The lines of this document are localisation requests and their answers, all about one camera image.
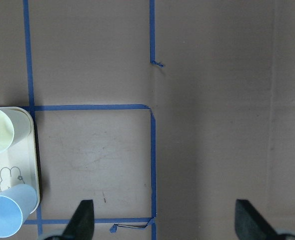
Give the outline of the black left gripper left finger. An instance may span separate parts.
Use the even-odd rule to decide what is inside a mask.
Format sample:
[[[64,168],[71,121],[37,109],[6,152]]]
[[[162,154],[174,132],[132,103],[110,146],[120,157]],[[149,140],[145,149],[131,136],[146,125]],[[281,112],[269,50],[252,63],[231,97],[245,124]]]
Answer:
[[[64,229],[63,240],[91,240],[94,236],[93,200],[82,200]]]

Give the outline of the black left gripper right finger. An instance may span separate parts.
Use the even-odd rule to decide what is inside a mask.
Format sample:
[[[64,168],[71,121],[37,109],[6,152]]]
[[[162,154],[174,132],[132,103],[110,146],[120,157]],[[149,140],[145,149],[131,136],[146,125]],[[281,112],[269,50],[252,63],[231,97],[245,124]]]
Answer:
[[[279,235],[246,199],[235,201],[234,230],[239,240],[274,240]]]

